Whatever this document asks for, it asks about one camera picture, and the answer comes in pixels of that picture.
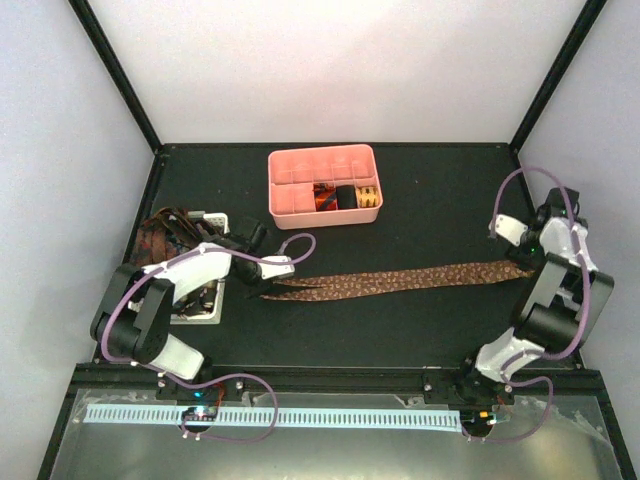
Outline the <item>brown floral tie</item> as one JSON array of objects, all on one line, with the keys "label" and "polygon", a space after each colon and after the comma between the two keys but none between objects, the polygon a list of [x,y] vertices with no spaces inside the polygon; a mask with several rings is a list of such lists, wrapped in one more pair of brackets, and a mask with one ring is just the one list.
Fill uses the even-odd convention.
[{"label": "brown floral tie", "polygon": [[532,276],[509,260],[396,271],[276,280],[260,297],[271,301],[330,302],[444,287],[493,285]]}]

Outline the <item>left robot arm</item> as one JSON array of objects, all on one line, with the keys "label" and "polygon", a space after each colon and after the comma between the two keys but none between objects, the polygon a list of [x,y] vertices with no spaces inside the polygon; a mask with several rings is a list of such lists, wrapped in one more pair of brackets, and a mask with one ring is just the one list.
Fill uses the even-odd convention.
[{"label": "left robot arm", "polygon": [[294,271],[291,258],[254,255],[266,228],[249,220],[238,232],[209,235],[170,260],[137,267],[119,266],[93,319],[90,335],[113,363],[134,363],[163,373],[193,399],[214,388],[205,356],[170,333],[174,305],[205,284],[220,284],[233,274],[247,285]]}]

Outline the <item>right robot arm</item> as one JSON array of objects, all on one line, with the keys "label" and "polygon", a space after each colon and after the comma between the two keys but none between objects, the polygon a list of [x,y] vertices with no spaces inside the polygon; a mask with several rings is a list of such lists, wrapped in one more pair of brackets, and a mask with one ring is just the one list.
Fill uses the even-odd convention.
[{"label": "right robot arm", "polygon": [[579,193],[556,187],[528,222],[499,214],[489,224],[509,242],[507,258],[532,277],[506,332],[465,359],[454,379],[461,400],[489,402],[520,369],[588,338],[615,282],[592,261],[579,211]]}]

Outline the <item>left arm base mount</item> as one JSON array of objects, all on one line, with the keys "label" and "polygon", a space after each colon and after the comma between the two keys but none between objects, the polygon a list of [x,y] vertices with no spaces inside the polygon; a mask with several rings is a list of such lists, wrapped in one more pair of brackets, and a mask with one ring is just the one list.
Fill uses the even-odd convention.
[{"label": "left arm base mount", "polygon": [[181,407],[179,427],[201,434],[216,422],[225,401],[240,399],[245,383],[246,380],[234,377],[204,387],[187,388],[164,376],[158,379],[155,399]]}]

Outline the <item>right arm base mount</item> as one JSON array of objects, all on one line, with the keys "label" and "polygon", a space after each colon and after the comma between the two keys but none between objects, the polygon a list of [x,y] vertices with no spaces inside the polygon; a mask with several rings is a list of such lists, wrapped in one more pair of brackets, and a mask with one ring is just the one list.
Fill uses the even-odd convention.
[{"label": "right arm base mount", "polygon": [[508,421],[515,404],[511,388],[471,367],[426,370],[422,375],[426,403],[447,405],[459,412],[462,433],[484,440]]}]

